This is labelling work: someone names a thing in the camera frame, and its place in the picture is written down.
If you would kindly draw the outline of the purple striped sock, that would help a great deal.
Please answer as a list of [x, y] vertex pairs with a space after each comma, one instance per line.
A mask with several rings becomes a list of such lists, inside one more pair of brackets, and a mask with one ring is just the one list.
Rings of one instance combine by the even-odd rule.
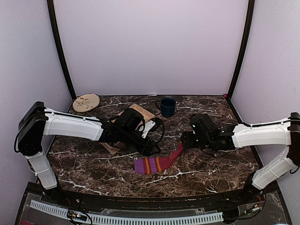
[[175, 160], [183, 152], [183, 144], [179, 142], [177, 149], [172, 151], [167, 157], [144, 157], [134, 161], [135, 173], [150, 175], [154, 173], [164, 172], [170, 168]]

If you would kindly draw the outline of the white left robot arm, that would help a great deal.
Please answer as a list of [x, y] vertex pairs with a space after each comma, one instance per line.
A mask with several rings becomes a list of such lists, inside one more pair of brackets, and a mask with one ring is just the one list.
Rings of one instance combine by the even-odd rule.
[[59, 187], [59, 181], [43, 151], [43, 136], [61, 135], [100, 143], [122, 143], [143, 156], [152, 156], [161, 152], [160, 141], [148, 137], [155, 126], [154, 119], [146, 121], [133, 108], [126, 108], [111, 118], [84, 117], [46, 108], [43, 102], [37, 101], [19, 122], [14, 151], [25, 156], [42, 187], [52, 190]]

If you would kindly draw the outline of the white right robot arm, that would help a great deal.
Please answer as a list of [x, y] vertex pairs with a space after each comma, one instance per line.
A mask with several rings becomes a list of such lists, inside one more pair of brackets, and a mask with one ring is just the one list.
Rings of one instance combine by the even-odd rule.
[[246, 146], [283, 145], [283, 151], [266, 166], [248, 176], [243, 190], [258, 193], [287, 172], [300, 166], [300, 115], [261, 124], [229, 124], [218, 126], [209, 115], [190, 118], [192, 131], [184, 131], [181, 141], [185, 149], [213, 151], [234, 150]]

